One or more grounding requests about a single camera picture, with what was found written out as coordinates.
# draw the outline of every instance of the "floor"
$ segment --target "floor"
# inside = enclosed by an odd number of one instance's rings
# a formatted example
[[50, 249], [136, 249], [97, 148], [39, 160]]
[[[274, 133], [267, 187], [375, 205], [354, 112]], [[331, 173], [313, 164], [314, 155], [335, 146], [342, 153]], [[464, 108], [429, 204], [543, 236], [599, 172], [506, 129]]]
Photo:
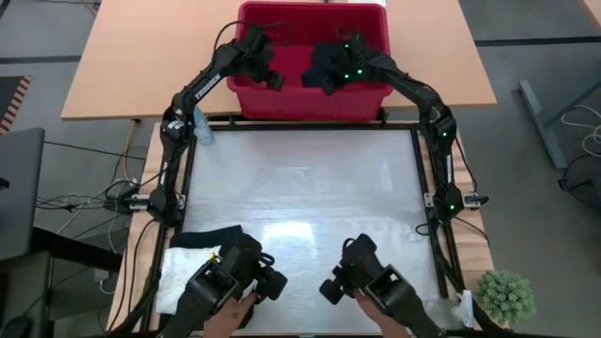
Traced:
[[[601, 30], [578, 0], [460, 3], [477, 40], [598, 36]], [[81, 54], [93, 22], [94, 17], [81, 5], [12, 0], [0, 20], [0, 58]], [[515, 329], [596, 337], [601, 331], [601, 213], [584, 207], [558, 188], [561, 175], [551, 167], [516, 89], [519, 80], [527, 79], [543, 104], [550, 104], [578, 80], [579, 73], [587, 72], [598, 62], [601, 44], [478, 50], [499, 104], [456, 108], [454, 112], [480, 191], [491, 197], [482, 213], [495, 266], [528, 278], [536, 295], [537, 315]], [[43, 127], [47, 140], [121, 153], [131, 125], [129, 120], [60, 120], [76, 69], [76, 62], [0, 65], [0, 76], [33, 77], [14, 130]], [[601, 95], [593, 95], [587, 103], [601, 109]], [[408, 111], [395, 114], [406, 115]], [[143, 121], [135, 127], [134, 146], [147, 146], [153, 123]], [[568, 158], [580, 152], [583, 136], [579, 130], [562, 129], [562, 146]], [[146, 152], [143, 148], [136, 151], [135, 155], [142, 157]], [[109, 183], [117, 159], [89, 150], [46, 145], [39, 195], [97, 192]], [[143, 162], [130, 161], [129, 165], [131, 174], [139, 177]], [[122, 176], [120, 168], [117, 172], [118, 177]], [[43, 211], [39, 211], [37, 226], [50, 230], [57, 230], [71, 216]], [[83, 212], [64, 234], [73, 236], [112, 215], [110, 210]], [[125, 236], [125, 231], [116, 231], [115, 238]], [[87, 240], [108, 247], [106, 228], [90, 232]], [[55, 278], [76, 269], [59, 263]], [[100, 333], [97, 311], [104, 306], [100, 312], [103, 322], [110, 296], [101, 294], [92, 271], [89, 272], [61, 285], [54, 297], [53, 316], [63, 318], [56, 329], [64, 335]], [[73, 296], [81, 301], [73, 304], [69, 301]]]

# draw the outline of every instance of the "desk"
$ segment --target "desk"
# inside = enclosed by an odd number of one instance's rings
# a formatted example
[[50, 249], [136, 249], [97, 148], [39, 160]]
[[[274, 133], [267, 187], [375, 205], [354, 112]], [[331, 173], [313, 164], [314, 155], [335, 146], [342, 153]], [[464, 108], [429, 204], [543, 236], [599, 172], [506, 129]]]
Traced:
[[[470, 174], [467, 171], [465, 164], [461, 159], [460, 152], [456, 146], [454, 146], [454, 164], [455, 164], [455, 183], [457, 187], [464, 191], [469, 192], [472, 189]], [[428, 159], [427, 150], [425, 148], [425, 143], [421, 141], [421, 149], [422, 155], [424, 159]], [[151, 177], [157, 175], [160, 170], [162, 157], [162, 146], [161, 140], [159, 138], [159, 125], [155, 126], [155, 130], [153, 131], [152, 137], [150, 139], [150, 146], [148, 151], [148, 158], [146, 160], [146, 167], [142, 176], [142, 181], [146, 181]], [[430, 163], [428, 160], [424, 160], [424, 167], [426, 170], [426, 177], [428, 180], [429, 190], [433, 191], [433, 181], [432, 172], [430, 169]], [[182, 173], [184, 170], [184, 165], [182, 164], [180, 169], [180, 176], [182, 177]], [[141, 193], [150, 193], [154, 187], [156, 186], [155, 182], [149, 183], [142, 188]], [[478, 228], [484, 230], [482, 217], [480, 216], [479, 211], [470, 211], [465, 210], [461, 212], [459, 215], [462, 219], [474, 224]], [[131, 287], [131, 276], [132, 271], [131, 267], [133, 265], [133, 252], [136, 242], [140, 237], [142, 229], [145, 225], [150, 221], [150, 215], [146, 212], [136, 213], [133, 216], [131, 221], [130, 228], [130, 236], [128, 239], [128, 251], [127, 251], [127, 259], [128, 259], [128, 271], [127, 278], [123, 278], [124, 276], [124, 264], [121, 264], [121, 271], [119, 274], [119, 280], [116, 286], [116, 292], [113, 299], [113, 305], [111, 307], [111, 313], [109, 315], [109, 323], [113, 321], [113, 318], [116, 316], [117, 308], [119, 307], [119, 303], [122, 298], [122, 288], [125, 283], [126, 292], [125, 292], [125, 300], [124, 308], [127, 309], [127, 300], [130, 297], [130, 287]], [[461, 264], [461, 268], [463, 271], [463, 276], [465, 279], [466, 287], [473, 289], [477, 279], [489, 269], [493, 269], [492, 258], [490, 256], [490, 251], [486, 244], [485, 239], [478, 233], [469, 229], [465, 224], [460, 221], [453, 220], [453, 230], [455, 233], [455, 243], [457, 252], [459, 255], [459, 260]], [[155, 244], [157, 241], [158, 234], [158, 224], [154, 223], [150, 225], [150, 227], [146, 230], [144, 237], [140, 241], [140, 246], [138, 249], [138, 254], [136, 257], [136, 271], [134, 272], [134, 283], [133, 283], [133, 293], [132, 293], [132, 304], [134, 305], [139, 300], [142, 290], [146, 281], [146, 277], [148, 275], [148, 271], [150, 265], [152, 264], [152, 256], [155, 251]], [[167, 240], [171, 237], [173, 233], [169, 233], [167, 236]], [[441, 243], [441, 247], [446, 248], [446, 243]], [[119, 313], [115, 327], [126, 317], [126, 311], [121, 310]], [[150, 327], [153, 329], [158, 328], [159, 316], [154, 315], [151, 320]]]
[[[237, 19], [243, 2], [104, 0], [61, 117], [161, 116], [173, 95], [208, 65], [217, 33]], [[391, 54], [402, 70], [436, 88], [447, 105], [496, 103], [458, 1], [393, 0], [387, 12]], [[227, 29], [221, 42], [234, 31]], [[396, 92], [383, 102], [411, 105]], [[225, 81], [201, 108], [208, 115], [240, 111]]]
[[0, 136], [0, 177], [10, 184], [0, 192], [0, 261], [47, 251], [54, 258], [118, 271], [121, 255], [34, 226], [44, 130]]
[[601, 24], [601, 0], [582, 0], [589, 8], [597, 24]]

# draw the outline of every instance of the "succulent plant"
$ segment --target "succulent plant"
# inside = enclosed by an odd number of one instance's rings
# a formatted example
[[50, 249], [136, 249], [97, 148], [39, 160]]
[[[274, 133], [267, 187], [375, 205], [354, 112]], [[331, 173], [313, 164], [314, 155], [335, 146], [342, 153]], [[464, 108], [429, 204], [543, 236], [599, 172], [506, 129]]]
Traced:
[[501, 324], [516, 324], [536, 313], [528, 280], [508, 271], [487, 271], [474, 293], [483, 309]]

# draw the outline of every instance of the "metal bracket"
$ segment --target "metal bracket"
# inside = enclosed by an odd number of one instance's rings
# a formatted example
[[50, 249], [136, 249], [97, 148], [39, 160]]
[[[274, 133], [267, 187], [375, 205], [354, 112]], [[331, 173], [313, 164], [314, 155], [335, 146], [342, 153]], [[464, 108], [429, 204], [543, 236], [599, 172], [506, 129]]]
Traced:
[[[131, 211], [143, 211], [148, 208], [149, 203], [149, 194], [133, 194], [131, 198], [125, 199], [123, 201]], [[183, 210], [186, 207], [186, 195], [179, 194], [177, 196], [177, 209]]]
[[424, 205], [425, 207], [433, 207], [434, 206], [434, 195], [430, 192], [426, 192], [424, 194]]
[[461, 193], [461, 198], [463, 199], [463, 207], [477, 209], [482, 206], [478, 192]]
[[[461, 199], [463, 200], [463, 206], [469, 209], [478, 209], [482, 206], [481, 197], [478, 192], [467, 192], [461, 193]], [[434, 207], [434, 194], [426, 192], [424, 194], [424, 205], [425, 207]]]

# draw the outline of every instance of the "table surface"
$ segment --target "table surface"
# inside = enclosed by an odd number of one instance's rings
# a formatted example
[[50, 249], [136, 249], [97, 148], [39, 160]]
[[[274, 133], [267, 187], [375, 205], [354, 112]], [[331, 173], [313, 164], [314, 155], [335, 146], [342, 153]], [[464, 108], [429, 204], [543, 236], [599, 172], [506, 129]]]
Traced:
[[[359, 234], [423, 302], [440, 300], [430, 241], [414, 231], [425, 210], [410, 130], [216, 131], [215, 138], [195, 150], [183, 231], [240, 224], [288, 279], [239, 334], [379, 334], [355, 300], [332, 306], [317, 292], [333, 279], [343, 241]], [[200, 265], [188, 266], [181, 291]], [[163, 292], [172, 300], [174, 286]]]
[[582, 0], [598, 24], [601, 24], [601, 0]]
[[[173, 95], [209, 63], [217, 33], [237, 19], [243, 2], [104, 0], [61, 117], [161, 116]], [[399, 68], [434, 87], [448, 105], [496, 103], [457, 0], [394, 0], [386, 9]], [[234, 32], [225, 30], [221, 41]], [[411, 105], [396, 92], [383, 102]], [[209, 115], [240, 110], [225, 81], [200, 107]]]
[[[430, 191], [434, 191], [433, 187], [433, 178], [432, 171], [430, 169], [430, 163], [428, 161], [427, 150], [425, 148], [424, 140], [420, 140], [420, 146], [422, 150], [422, 155], [424, 158], [424, 168], [426, 170], [426, 178], [428, 181], [428, 186]], [[470, 174], [461, 159], [461, 155], [454, 144], [454, 165], [455, 165], [455, 183], [457, 187], [463, 192], [469, 192], [472, 190], [472, 183]], [[159, 125], [155, 126], [155, 130], [150, 139], [150, 146], [148, 151], [148, 156], [146, 160], [145, 171], [142, 176], [142, 181], [146, 181], [153, 176], [157, 175], [160, 170], [161, 165], [161, 157], [162, 157], [162, 145], [161, 140], [159, 138]], [[180, 181], [183, 177], [182, 173], [184, 170], [184, 165], [182, 164], [179, 168], [180, 172]], [[150, 193], [154, 187], [156, 186], [156, 179], [146, 184], [141, 193]], [[460, 213], [459, 217], [462, 219], [474, 224], [476, 227], [484, 231], [482, 217], [479, 211], [473, 210], [464, 210]], [[127, 254], [124, 255], [124, 259], [128, 259], [128, 271], [124, 273], [125, 265], [121, 264], [121, 271], [119, 274], [119, 279], [117, 281], [116, 292], [114, 295], [113, 305], [111, 308], [111, 313], [109, 316], [109, 323], [113, 321], [113, 318], [117, 315], [117, 308], [119, 307], [119, 303], [122, 298], [124, 301], [124, 309], [127, 308], [127, 300], [130, 298], [130, 287], [132, 281], [132, 271], [131, 267], [133, 265], [133, 248], [142, 233], [142, 229], [144, 226], [150, 221], [150, 215], [146, 212], [139, 212], [133, 216], [130, 228], [130, 236], [128, 238], [128, 251]], [[482, 235], [476, 233], [474, 230], [467, 227], [461, 221], [453, 220], [453, 229], [455, 233], [455, 243], [457, 252], [460, 259], [461, 269], [463, 271], [463, 276], [465, 279], [466, 287], [469, 289], [473, 289], [476, 285], [477, 279], [487, 270], [493, 269], [492, 258], [490, 256], [490, 251], [486, 240], [482, 237]], [[153, 223], [146, 230], [144, 237], [140, 241], [140, 247], [138, 249], [138, 254], [136, 257], [136, 270], [135, 270], [135, 278], [133, 278], [133, 292], [132, 296], [132, 304], [135, 304], [143, 291], [146, 277], [149, 272], [150, 265], [152, 264], [152, 256], [156, 249], [156, 239], [158, 234], [158, 224]], [[167, 242], [165, 248], [168, 247], [168, 240], [172, 236], [172, 232], [168, 233]], [[446, 244], [443, 240], [443, 235], [440, 234], [441, 238], [441, 247], [446, 248]], [[125, 294], [122, 293], [123, 284], [125, 283], [126, 291]], [[116, 325], [115, 327], [126, 317], [127, 311], [121, 310], [118, 313]], [[159, 325], [159, 316], [154, 315], [151, 320], [151, 328], [158, 328]]]

